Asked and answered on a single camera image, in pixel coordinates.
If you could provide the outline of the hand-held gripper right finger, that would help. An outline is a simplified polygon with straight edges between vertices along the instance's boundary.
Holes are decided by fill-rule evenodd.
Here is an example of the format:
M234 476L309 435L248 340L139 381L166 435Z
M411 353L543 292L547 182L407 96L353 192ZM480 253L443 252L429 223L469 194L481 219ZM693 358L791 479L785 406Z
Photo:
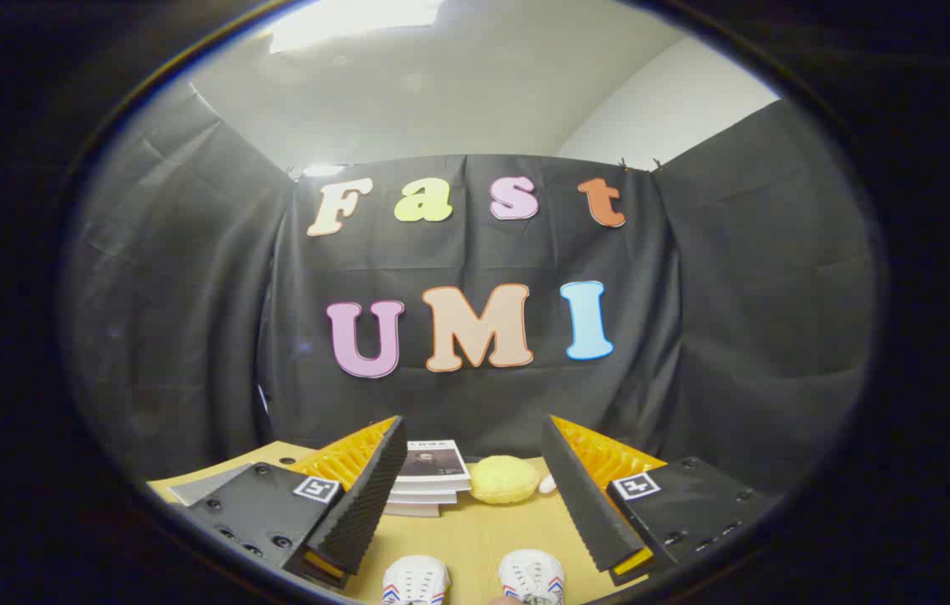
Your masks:
M775 505L698 457L664 462L558 416L543 419L541 455L594 566L618 586L692 566Z

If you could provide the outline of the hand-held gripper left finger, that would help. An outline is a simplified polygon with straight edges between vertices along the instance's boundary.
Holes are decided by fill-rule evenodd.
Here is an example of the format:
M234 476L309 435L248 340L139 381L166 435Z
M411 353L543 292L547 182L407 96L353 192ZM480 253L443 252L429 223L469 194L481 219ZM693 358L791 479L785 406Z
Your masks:
M267 566L343 589L370 548L407 453L404 420L394 416L291 465L248 464L176 510Z

